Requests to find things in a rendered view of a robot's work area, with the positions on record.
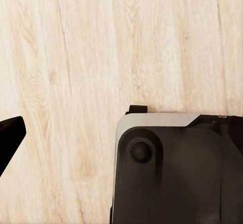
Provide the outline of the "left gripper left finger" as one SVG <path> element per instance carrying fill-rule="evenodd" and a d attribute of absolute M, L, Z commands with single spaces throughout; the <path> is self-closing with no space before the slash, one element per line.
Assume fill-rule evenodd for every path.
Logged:
<path fill-rule="evenodd" d="M 0 176 L 26 136 L 22 116 L 0 121 Z"/>

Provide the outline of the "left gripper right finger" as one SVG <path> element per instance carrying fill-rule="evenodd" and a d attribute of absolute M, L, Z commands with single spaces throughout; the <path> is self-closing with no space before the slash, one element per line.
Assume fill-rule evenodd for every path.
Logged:
<path fill-rule="evenodd" d="M 227 134 L 243 156 L 243 117 L 231 117 L 228 124 Z"/>

